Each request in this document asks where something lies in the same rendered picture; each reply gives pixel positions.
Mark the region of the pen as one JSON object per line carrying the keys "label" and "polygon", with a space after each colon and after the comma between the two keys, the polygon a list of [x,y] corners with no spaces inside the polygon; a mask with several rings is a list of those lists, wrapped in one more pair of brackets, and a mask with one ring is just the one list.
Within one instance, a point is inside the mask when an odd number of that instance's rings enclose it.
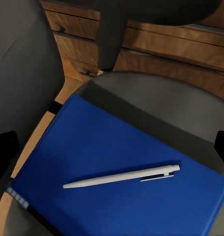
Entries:
{"label": "pen", "polygon": [[142,181],[149,181],[149,180],[154,180],[154,179],[173,177],[174,175],[170,174],[170,172],[174,172],[176,170],[180,170],[179,165],[167,165],[167,166],[162,166],[162,167],[132,171],[132,172],[123,173],[123,174],[115,174],[115,175],[97,177],[97,178],[92,178],[92,179],[87,179],[87,180],[81,180],[75,183],[64,184],[64,188],[66,189],[79,188],[79,187],[86,187],[86,186],[92,186],[92,185],[98,185],[98,184],[105,184],[109,182],[142,178],[142,177],[147,177],[151,175],[164,174],[164,176],[161,176],[161,177],[153,177],[153,178],[142,180]]}

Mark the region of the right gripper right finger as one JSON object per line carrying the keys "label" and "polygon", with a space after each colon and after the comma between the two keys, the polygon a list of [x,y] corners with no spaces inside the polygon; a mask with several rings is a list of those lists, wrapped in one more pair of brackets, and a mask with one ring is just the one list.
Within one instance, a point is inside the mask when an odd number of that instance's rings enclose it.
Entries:
{"label": "right gripper right finger", "polygon": [[218,134],[215,139],[214,148],[224,161],[224,131],[218,131]]}

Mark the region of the folder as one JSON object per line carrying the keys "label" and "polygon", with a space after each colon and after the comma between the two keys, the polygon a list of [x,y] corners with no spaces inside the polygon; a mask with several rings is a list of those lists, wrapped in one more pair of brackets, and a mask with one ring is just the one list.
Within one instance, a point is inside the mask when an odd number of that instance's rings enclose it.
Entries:
{"label": "folder", "polygon": [[[167,165],[180,170],[64,188]],[[224,176],[72,94],[6,192],[53,236],[208,236]]]}

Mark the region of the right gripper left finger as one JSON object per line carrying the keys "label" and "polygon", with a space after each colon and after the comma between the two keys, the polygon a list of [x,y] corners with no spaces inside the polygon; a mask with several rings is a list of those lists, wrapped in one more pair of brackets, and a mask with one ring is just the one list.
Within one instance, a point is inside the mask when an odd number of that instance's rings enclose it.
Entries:
{"label": "right gripper left finger", "polygon": [[0,134],[0,179],[19,150],[15,131]]}

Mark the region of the swivel chair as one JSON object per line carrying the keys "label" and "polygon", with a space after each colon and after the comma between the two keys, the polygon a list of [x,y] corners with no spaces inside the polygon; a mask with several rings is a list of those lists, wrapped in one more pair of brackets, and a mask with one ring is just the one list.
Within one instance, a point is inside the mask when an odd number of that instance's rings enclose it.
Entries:
{"label": "swivel chair", "polygon": [[[224,99],[172,77],[113,71],[128,20],[193,24],[213,15],[223,0],[72,1],[100,12],[96,33],[99,71],[74,94],[224,176],[224,161],[214,148],[218,131],[224,131]],[[19,142],[19,150],[0,179],[0,199],[45,113],[56,117],[64,106],[56,99],[65,77],[40,0],[0,0],[0,134],[15,131]],[[2,236],[53,234],[12,199]],[[224,203],[208,236],[224,236]]]}

